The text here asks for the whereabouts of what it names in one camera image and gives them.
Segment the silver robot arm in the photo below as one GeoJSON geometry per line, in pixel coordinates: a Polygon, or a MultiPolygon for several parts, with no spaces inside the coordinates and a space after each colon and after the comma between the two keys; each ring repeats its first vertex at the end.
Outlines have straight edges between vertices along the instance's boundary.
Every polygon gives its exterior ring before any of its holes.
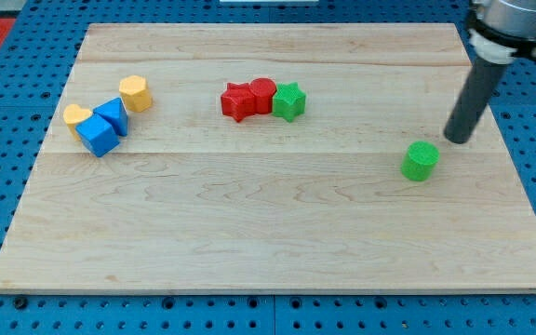
{"type": "Polygon", "coordinates": [[[536,0],[470,0],[465,19],[469,44],[490,63],[536,61],[536,0]]]}

